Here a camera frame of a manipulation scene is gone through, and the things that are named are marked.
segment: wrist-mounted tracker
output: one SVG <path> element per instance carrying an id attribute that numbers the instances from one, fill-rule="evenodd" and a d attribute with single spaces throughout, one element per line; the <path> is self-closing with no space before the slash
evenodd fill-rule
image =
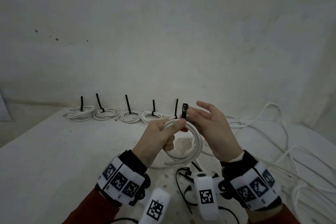
<path id="1" fill-rule="evenodd" d="M 134 206 L 138 200 L 145 197 L 145 189 L 151 184 L 148 175 L 133 171 L 124 163 L 128 161 L 121 161 L 124 158 L 123 154 L 115 157 L 107 165 L 99 176 L 95 187 L 117 207 L 120 207 L 121 204 Z"/>
<path id="2" fill-rule="evenodd" d="M 251 211 L 265 211 L 282 204 L 280 187 L 266 166 L 245 151 L 237 162 L 221 162 L 226 199 L 236 199 Z"/>

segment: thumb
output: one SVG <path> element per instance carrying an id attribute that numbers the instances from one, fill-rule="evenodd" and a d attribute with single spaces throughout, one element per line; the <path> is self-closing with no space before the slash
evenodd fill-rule
<path id="1" fill-rule="evenodd" d="M 174 122 L 171 126 L 161 131 L 163 138 L 168 139 L 170 136 L 179 132 L 186 125 L 186 123 L 187 121 L 185 119 L 179 119 L 178 121 Z"/>
<path id="2" fill-rule="evenodd" d="M 200 116 L 197 112 L 195 112 L 191 108 L 188 108 L 187 114 L 191 121 L 195 122 L 198 126 L 200 126 L 203 129 L 209 122 L 207 119 L 204 119 L 202 116 Z"/>

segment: orange-red sleeve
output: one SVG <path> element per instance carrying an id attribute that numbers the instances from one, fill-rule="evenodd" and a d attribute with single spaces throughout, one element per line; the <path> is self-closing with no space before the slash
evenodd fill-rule
<path id="1" fill-rule="evenodd" d="M 300 222 L 284 204 L 282 210 L 279 213 L 267 220 L 259 221 L 254 224 L 300 224 Z"/>
<path id="2" fill-rule="evenodd" d="M 63 224 L 110 224 L 118 212 L 119 208 L 93 189 Z"/>

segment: table surface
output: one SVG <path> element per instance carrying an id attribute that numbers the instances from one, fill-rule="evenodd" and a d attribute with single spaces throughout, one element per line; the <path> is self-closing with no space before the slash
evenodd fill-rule
<path id="1" fill-rule="evenodd" d="M 61 223 L 94 188 L 106 164 L 118 153 L 132 149 L 146 128 L 142 121 L 127 124 L 113 118 L 107 121 L 91 119 L 76 122 L 63 117 L 65 112 L 66 109 L 56 113 L 0 149 L 0 223 Z M 238 142 L 255 156 L 275 161 L 282 153 L 270 142 L 270 138 L 284 148 L 284 130 L 278 123 L 271 121 L 258 121 L 254 126 L 262 132 L 246 128 L 238 136 Z M 290 146 L 304 146 L 336 168 L 334 144 L 304 126 L 286 124 L 286 127 Z M 178 138 L 186 135 L 189 134 L 179 132 L 175 136 Z M 335 173 L 316 159 L 300 150 L 295 150 L 293 155 L 331 181 L 336 181 Z M 161 151 L 154 165 L 162 165 L 167 160 L 170 160 L 169 157 Z M 214 157 L 201 154 L 199 161 L 210 175 L 214 172 L 220 174 L 221 167 Z M 290 168 L 287 159 L 281 165 Z M 193 215 L 189 213 L 178 193 L 175 172 L 179 167 L 181 166 L 148 170 L 152 181 L 150 190 L 160 187 L 172 196 L 162 223 L 207 223 L 200 219 L 196 207 L 192 207 Z M 299 165 L 299 170 L 300 175 L 313 184 L 332 189 L 303 166 Z M 293 177 L 276 169 L 272 173 L 284 190 L 296 185 Z M 182 190 L 189 184 L 183 177 L 178 180 Z M 196 202 L 192 192 L 189 192 L 187 198 Z M 290 198 L 286 194 L 282 198 L 291 208 Z M 332 218 L 333 211 L 326 207 L 324 200 L 314 196 L 311 190 L 302 192 L 300 198 Z M 247 215 L 235 200 L 220 198 L 219 204 L 233 210 L 241 223 L 246 222 Z M 125 205 L 117 216 L 139 219 L 142 210 L 140 203 L 135 207 Z M 317 213 L 300 204 L 299 213 L 304 223 L 329 223 L 323 222 L 323 218 Z M 230 214 L 221 214 L 222 218 L 227 218 L 228 223 L 235 223 Z M 223 220 L 218 220 L 217 223 L 223 223 Z"/>

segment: right hand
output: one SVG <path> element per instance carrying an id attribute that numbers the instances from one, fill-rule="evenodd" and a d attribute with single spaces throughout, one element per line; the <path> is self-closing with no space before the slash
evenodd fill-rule
<path id="1" fill-rule="evenodd" d="M 214 156 L 219 161 L 229 162 L 242 154 L 243 149 L 233 135 L 225 115 L 212 104 L 202 101 L 197 101 L 196 104 L 210 113 L 189 107 L 187 121 L 205 138 Z"/>

